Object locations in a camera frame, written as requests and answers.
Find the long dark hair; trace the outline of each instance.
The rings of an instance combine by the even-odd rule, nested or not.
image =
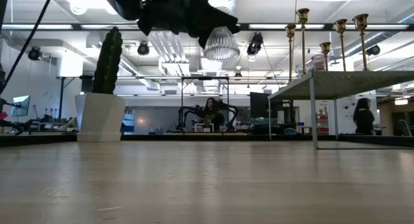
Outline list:
[[[208,110],[208,101],[209,101],[209,100],[213,101],[213,111],[217,111],[217,101],[216,101],[216,99],[215,99],[215,98],[213,98],[213,97],[209,97],[209,98],[207,98],[207,101],[206,101],[206,107],[204,108],[204,110]]]
[[[360,98],[358,100],[358,102],[356,103],[354,116],[353,116],[354,122],[356,122],[356,114],[359,112],[359,110],[361,110],[361,109],[369,110],[369,102],[370,101],[367,98]]]

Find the table leg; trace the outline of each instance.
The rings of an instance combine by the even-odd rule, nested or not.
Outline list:
[[[319,149],[318,147],[318,134],[317,134],[317,128],[316,128],[316,101],[315,101],[315,85],[314,85],[314,78],[312,77],[309,80],[309,89],[310,89],[310,111],[311,113],[311,119],[312,119],[312,141],[313,141],[313,147],[315,149]]]
[[[334,125],[335,125],[335,139],[338,140],[338,108],[336,107],[336,97],[334,98]]]
[[[270,106],[270,100],[268,100],[269,103],[269,140],[272,140],[272,114],[270,112],[270,110],[272,110],[271,106]]]

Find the wooden floor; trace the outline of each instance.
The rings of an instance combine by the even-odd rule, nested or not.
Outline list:
[[[414,223],[414,150],[311,144],[0,148],[0,223]]]

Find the chair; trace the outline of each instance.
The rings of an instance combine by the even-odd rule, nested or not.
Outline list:
[[[405,120],[399,120],[398,122],[399,122],[399,123],[400,123],[400,125],[401,125],[402,132],[403,132],[404,136],[405,136],[405,137],[412,137],[413,135],[411,134],[411,130],[410,130],[410,128],[408,127],[407,122],[406,122]]]

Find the shelf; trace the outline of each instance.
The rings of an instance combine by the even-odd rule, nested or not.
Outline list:
[[[310,100],[310,82],[313,78],[315,99],[343,98],[390,85],[414,80],[414,71],[314,71],[281,88],[268,99]]]

